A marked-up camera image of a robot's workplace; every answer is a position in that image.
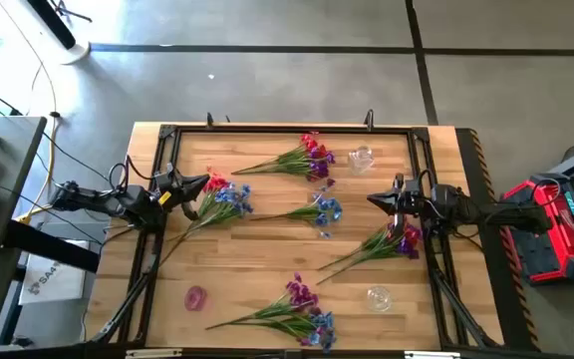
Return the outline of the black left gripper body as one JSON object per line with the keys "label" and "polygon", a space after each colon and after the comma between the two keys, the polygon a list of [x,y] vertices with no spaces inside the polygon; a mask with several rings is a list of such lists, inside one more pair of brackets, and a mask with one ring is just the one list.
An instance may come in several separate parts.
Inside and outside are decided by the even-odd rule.
{"label": "black left gripper body", "polygon": [[[165,170],[175,166],[172,163],[168,163],[166,165]],[[183,214],[190,220],[198,219],[197,212],[191,207],[191,201],[184,200],[184,188],[181,185],[180,181],[180,189],[175,192],[165,192],[161,193],[158,189],[158,185],[156,183],[156,176],[162,172],[156,173],[154,175],[154,181],[156,184],[156,192],[157,192],[157,202],[162,207],[164,212],[172,212],[174,208],[180,206]]]}

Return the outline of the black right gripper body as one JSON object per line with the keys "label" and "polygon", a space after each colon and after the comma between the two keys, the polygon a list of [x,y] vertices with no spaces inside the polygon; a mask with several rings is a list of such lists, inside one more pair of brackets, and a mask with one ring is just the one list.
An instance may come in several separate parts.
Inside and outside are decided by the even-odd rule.
{"label": "black right gripper body", "polygon": [[393,235],[402,235],[408,224],[406,216],[418,218],[423,216],[432,217],[433,212],[429,206],[429,199],[407,196],[405,194],[405,179],[402,173],[397,173],[393,182],[393,191],[397,193],[397,213],[393,215]]}

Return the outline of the magenta artificial flower bunch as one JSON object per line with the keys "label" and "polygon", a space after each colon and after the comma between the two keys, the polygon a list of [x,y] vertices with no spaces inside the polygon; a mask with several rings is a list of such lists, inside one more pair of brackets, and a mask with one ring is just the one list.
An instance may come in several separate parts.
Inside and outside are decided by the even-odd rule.
{"label": "magenta artificial flower bunch", "polygon": [[262,326],[290,335],[316,328],[312,316],[317,315],[319,299],[303,282],[298,272],[286,285],[283,293],[273,302],[255,312],[207,327],[207,330],[224,326]]}

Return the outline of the black aluminium table frame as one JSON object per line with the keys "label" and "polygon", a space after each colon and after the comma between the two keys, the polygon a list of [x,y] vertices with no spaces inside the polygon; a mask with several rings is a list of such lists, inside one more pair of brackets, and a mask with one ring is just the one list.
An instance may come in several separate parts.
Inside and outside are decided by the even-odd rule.
{"label": "black aluminium table frame", "polygon": [[[221,124],[212,129],[191,123],[175,125],[165,142],[157,123],[134,126],[128,152],[135,168],[133,183],[145,184],[154,166],[175,162],[184,175],[215,171],[251,187],[253,213],[229,224],[216,225],[185,239],[158,272],[151,301],[135,304],[129,339],[146,347],[293,349],[296,341],[277,330],[256,326],[207,327],[236,319],[271,303],[298,272],[316,292],[323,308],[334,314],[335,353],[366,350],[435,350],[439,346],[427,262],[418,259],[381,259],[360,264],[328,281],[336,271],[320,270],[349,252],[386,221],[367,195],[388,189],[397,173],[410,178],[433,167],[441,183],[466,187],[467,181],[455,130],[428,128],[422,144],[420,130],[384,126],[371,132],[363,126],[317,124],[317,138],[336,157],[331,174],[333,196],[343,208],[341,221],[322,238],[314,228],[285,218],[258,220],[284,213],[308,202],[316,185],[289,175],[247,176],[243,169],[267,161],[298,145],[304,126],[288,124]],[[361,175],[348,164],[349,151],[372,149],[375,161]],[[188,224],[180,209],[168,218],[163,255]],[[203,287],[207,298],[201,311],[184,307],[187,290]],[[388,311],[369,308],[367,290],[384,286],[392,295]]]}

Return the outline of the white printed box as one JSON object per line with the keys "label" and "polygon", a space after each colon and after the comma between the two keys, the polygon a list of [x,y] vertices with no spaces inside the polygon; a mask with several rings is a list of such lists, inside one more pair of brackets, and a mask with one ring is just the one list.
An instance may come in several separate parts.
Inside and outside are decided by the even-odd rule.
{"label": "white printed box", "polygon": [[19,304],[80,299],[84,293],[85,276],[83,269],[29,254]]}

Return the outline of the black hazard striped panel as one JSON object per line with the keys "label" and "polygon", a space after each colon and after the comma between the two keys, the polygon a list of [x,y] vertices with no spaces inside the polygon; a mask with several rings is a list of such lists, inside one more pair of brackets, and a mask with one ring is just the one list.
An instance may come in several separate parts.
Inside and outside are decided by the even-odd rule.
{"label": "black hazard striped panel", "polygon": [[[473,129],[455,130],[469,196],[477,204],[495,199],[481,142]],[[509,242],[497,225],[481,224],[484,253],[504,344],[516,350],[540,350],[539,341]]]}

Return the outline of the pink glass vase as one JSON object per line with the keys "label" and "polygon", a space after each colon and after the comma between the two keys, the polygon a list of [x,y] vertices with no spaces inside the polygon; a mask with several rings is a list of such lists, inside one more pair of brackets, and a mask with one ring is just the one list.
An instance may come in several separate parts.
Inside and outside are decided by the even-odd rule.
{"label": "pink glass vase", "polygon": [[198,285],[191,286],[184,297],[184,307],[188,311],[201,311],[207,298],[206,290]]}

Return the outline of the black post white base stand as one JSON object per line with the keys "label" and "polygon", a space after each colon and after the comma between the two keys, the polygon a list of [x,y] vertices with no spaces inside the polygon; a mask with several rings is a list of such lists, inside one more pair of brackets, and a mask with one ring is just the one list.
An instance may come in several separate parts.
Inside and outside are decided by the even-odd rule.
{"label": "black post white base stand", "polygon": [[90,43],[75,37],[49,0],[25,1],[38,22],[46,54],[51,60],[61,65],[73,65],[89,55]]}

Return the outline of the blue artificial flower bunch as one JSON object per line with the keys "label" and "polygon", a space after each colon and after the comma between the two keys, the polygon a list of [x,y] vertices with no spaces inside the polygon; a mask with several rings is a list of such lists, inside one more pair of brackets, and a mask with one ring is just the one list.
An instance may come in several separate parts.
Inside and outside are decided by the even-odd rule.
{"label": "blue artificial flower bunch", "polygon": [[292,313],[281,318],[245,320],[241,325],[260,326],[278,330],[293,337],[303,347],[319,347],[330,353],[337,342],[335,319],[332,312]]}
{"label": "blue artificial flower bunch", "polygon": [[250,196],[251,187],[248,184],[237,186],[231,181],[208,190],[197,213],[198,219],[194,220],[183,234],[172,237],[171,240],[183,240],[204,227],[224,224],[252,213]]}
{"label": "blue artificial flower bunch", "polygon": [[335,185],[334,179],[327,179],[326,183],[313,195],[313,201],[299,208],[280,214],[258,217],[258,220],[285,218],[299,220],[317,229],[322,238],[330,238],[331,233],[326,230],[334,222],[338,222],[343,215],[340,202],[327,192]]}

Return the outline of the red and black toolbox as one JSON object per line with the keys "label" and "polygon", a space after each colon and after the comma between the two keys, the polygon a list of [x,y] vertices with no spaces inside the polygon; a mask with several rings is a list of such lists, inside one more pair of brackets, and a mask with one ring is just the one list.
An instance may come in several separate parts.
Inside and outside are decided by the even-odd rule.
{"label": "red and black toolbox", "polygon": [[547,232],[508,231],[513,257],[531,285],[574,280],[574,177],[535,175],[501,197],[504,201],[542,206],[552,222]]}

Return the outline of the clear cut glass vase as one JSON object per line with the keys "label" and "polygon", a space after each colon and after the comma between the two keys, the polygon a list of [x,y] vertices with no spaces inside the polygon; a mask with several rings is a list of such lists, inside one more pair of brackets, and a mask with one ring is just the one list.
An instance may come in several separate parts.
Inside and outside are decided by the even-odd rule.
{"label": "clear cut glass vase", "polygon": [[361,175],[367,171],[374,163],[373,151],[368,146],[359,146],[349,151],[348,164],[354,175]]}
{"label": "clear cut glass vase", "polygon": [[367,303],[373,311],[388,311],[393,304],[391,292],[384,286],[372,286],[367,290]]}

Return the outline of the silver metal bracket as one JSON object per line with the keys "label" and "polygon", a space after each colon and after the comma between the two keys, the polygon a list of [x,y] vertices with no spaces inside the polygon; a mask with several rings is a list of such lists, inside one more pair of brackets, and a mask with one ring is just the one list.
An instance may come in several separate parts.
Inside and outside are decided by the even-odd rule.
{"label": "silver metal bracket", "polygon": [[406,350],[405,359],[461,359],[458,352]]}
{"label": "silver metal bracket", "polygon": [[182,356],[182,349],[177,348],[145,348],[127,350],[125,359],[166,359]]}

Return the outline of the grey desk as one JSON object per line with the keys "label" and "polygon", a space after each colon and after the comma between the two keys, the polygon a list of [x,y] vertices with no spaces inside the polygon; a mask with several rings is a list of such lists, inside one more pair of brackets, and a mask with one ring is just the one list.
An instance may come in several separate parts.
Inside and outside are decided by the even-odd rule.
{"label": "grey desk", "polygon": [[43,117],[0,117],[0,244],[46,124]]}

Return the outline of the black desk support beam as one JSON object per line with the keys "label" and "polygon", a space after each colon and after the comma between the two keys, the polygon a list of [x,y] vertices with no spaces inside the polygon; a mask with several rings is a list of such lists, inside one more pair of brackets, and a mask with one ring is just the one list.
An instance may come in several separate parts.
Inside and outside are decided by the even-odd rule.
{"label": "black desk support beam", "polygon": [[97,272],[100,263],[100,257],[95,252],[15,220],[7,224],[3,245],[91,273]]}

